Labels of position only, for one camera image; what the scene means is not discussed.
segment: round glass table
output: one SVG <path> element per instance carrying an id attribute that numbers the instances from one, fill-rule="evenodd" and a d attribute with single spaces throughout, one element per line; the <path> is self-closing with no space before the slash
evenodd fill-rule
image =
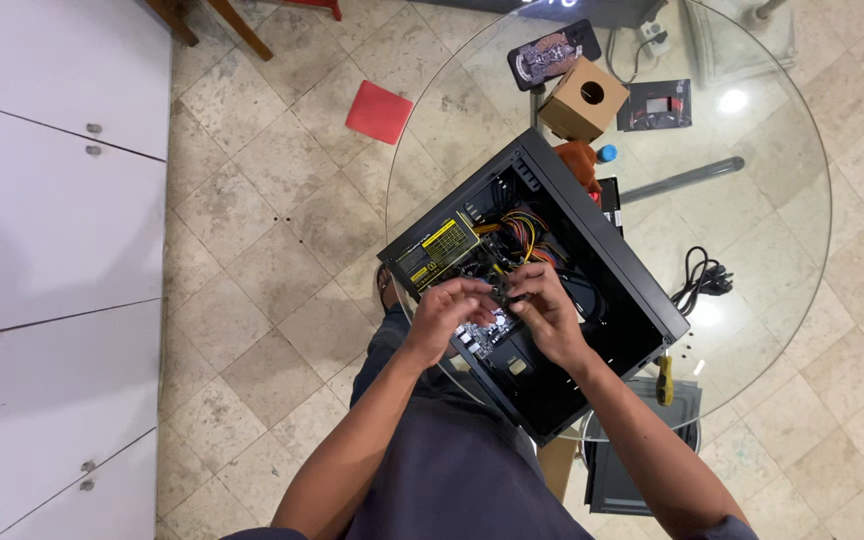
<path id="1" fill-rule="evenodd" d="M 604 53 L 595 64 L 609 69 L 605 52 L 612 30 L 597 27 L 596 6 L 601 3 L 524 4 L 479 31 L 438 71 L 414 104 L 395 152 L 387 241 L 537 124 L 530 92 L 520 91 L 513 78 L 509 51 L 589 19 Z M 615 30 L 611 69 L 629 80 L 637 64 L 636 83 L 689 79 L 692 125 L 620 131 L 613 118 L 591 146 L 611 144 L 618 150 L 615 160 L 596 165 L 596 176 L 617 178 L 619 191 L 627 195 L 620 196 L 624 238 L 667 294 L 683 286 L 692 246 L 704 247 L 733 274 L 731 291 L 700 296 L 687 316 L 690 331 L 668 350 L 674 379 L 702 390 L 697 411 L 667 421 L 675 429 L 736 398 L 786 348 L 819 287 L 832 195 L 809 109 L 754 36 L 690 0 L 673 0 L 656 21 L 668 32 L 669 51 L 653 58 L 643 50 L 636 63 L 637 32 Z M 549 91 L 557 82 L 546 82 Z M 541 124 L 536 129 L 553 146 L 565 142 Z M 677 180 L 722 163 L 744 166 L 686 185 Z M 662 182 L 670 177 L 675 178 Z M 629 195 L 654 183 L 658 189 L 649 196 Z M 411 316 L 414 301 L 399 283 L 396 289 Z M 461 355 L 439 367 L 470 395 L 487 401 Z M 632 380 L 657 374 L 649 364 Z M 575 424 L 573 436 L 601 440 L 595 424 L 592 411 Z"/>

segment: hand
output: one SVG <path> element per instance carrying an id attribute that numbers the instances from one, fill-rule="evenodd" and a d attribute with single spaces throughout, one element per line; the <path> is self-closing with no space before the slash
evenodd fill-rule
<path id="1" fill-rule="evenodd" d="M 449 338 L 462 323 L 487 326 L 496 322 L 492 310 L 498 305 L 489 298 L 492 287 L 478 279 L 455 277 L 422 294 L 412 329 L 401 350 L 418 359 L 421 369 L 434 366 L 449 346 Z"/>
<path id="2" fill-rule="evenodd" d="M 598 354 L 586 343 L 579 315 L 555 269 L 545 262 L 519 267 L 509 274 L 509 296 L 529 294 L 509 306 L 532 329 L 535 345 L 569 374 L 586 366 Z"/>
<path id="3" fill-rule="evenodd" d="M 555 153 L 568 170 L 572 171 L 585 191 L 602 193 L 602 186 L 599 185 L 599 180 L 595 179 L 595 163 L 599 158 L 589 144 L 573 140 L 556 146 Z M 602 202 L 595 201 L 595 204 L 602 208 Z"/>

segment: cabinet door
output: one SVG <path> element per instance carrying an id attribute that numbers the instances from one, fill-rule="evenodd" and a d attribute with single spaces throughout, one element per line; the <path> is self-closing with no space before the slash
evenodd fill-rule
<path id="1" fill-rule="evenodd" d="M 156 430 L 14 524 L 0 540 L 153 540 Z"/>
<path id="2" fill-rule="evenodd" d="M 164 160 L 171 47 L 141 0 L 0 0 L 0 111 Z"/>
<path id="3" fill-rule="evenodd" d="M 0 330 L 161 297 L 164 232 L 165 163 L 0 112 Z"/>
<path id="4" fill-rule="evenodd" d="M 160 310 L 0 332 L 0 533 L 156 426 Z"/>

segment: electrical outlet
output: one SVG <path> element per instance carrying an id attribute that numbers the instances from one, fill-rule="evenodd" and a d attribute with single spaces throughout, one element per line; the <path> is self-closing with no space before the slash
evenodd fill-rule
<path id="1" fill-rule="evenodd" d="M 662 32 L 666 32 L 666 27 L 659 23 L 659 21 L 646 22 L 642 26 L 638 27 L 639 42 L 646 43 Z M 646 54 L 649 55 L 649 58 L 657 58 L 671 51 L 672 45 L 669 44 L 668 37 L 666 36 L 665 41 L 662 43 L 651 41 L 645 46 L 645 50 Z"/>

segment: yellow screwdriver handle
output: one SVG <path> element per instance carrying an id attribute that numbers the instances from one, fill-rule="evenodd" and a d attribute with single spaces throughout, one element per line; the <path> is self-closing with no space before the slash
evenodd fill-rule
<path id="1" fill-rule="evenodd" d="M 655 400 L 663 407 L 672 405 L 675 381 L 672 379 L 672 356 L 658 357 L 658 379 L 655 380 Z"/>

